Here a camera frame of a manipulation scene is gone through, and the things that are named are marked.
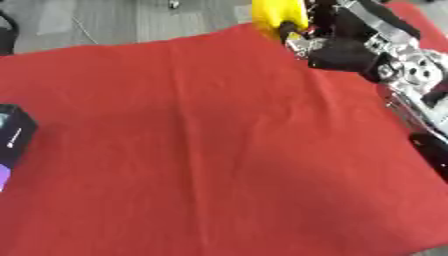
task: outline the red cloth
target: red cloth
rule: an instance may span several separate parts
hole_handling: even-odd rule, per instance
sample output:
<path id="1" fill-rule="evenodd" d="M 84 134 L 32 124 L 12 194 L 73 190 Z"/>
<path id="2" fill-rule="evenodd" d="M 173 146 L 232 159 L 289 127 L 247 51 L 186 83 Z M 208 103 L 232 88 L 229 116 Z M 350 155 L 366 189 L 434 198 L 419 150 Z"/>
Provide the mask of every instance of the red cloth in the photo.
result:
<path id="1" fill-rule="evenodd" d="M 41 126 L 0 195 L 2 256 L 401 255 L 448 241 L 447 185 L 376 86 L 310 70 L 250 25 L 8 57 L 0 78 L 0 102 Z"/>

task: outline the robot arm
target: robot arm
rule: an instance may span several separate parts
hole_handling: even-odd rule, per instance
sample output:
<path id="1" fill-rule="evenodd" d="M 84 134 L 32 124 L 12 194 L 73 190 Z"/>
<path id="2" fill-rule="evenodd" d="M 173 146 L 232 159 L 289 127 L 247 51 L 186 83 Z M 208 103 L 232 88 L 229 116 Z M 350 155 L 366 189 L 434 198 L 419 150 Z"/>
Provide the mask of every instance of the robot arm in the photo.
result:
<path id="1" fill-rule="evenodd" d="M 448 55 L 421 49 L 420 32 L 374 0 L 316 1 L 306 5 L 306 30 L 288 20 L 277 28 L 282 42 L 311 68 L 378 83 L 411 142 L 448 180 Z"/>

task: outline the red fabric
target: red fabric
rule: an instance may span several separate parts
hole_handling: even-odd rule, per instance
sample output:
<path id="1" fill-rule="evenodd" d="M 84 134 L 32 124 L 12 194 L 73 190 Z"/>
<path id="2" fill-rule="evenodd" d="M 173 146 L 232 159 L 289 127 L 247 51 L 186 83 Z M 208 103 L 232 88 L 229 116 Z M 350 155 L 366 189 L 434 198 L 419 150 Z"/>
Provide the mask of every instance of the red fabric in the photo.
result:
<path id="1" fill-rule="evenodd" d="M 448 241 L 447 185 L 376 86 L 310 70 L 250 25 L 8 57 L 0 78 L 0 102 L 41 126 L 0 195 L 2 256 L 401 255 Z"/>

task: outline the yellow bottle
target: yellow bottle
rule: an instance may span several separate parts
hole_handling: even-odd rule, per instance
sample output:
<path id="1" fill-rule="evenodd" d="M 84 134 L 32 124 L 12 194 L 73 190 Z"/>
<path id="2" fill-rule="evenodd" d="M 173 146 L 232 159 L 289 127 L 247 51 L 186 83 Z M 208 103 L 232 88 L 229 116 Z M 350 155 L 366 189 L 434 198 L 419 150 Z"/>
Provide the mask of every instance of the yellow bottle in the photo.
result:
<path id="1" fill-rule="evenodd" d="M 283 21 L 294 22 L 299 30 L 308 28 L 304 0 L 253 0 L 252 19 L 263 33 L 278 37 L 277 28 Z"/>

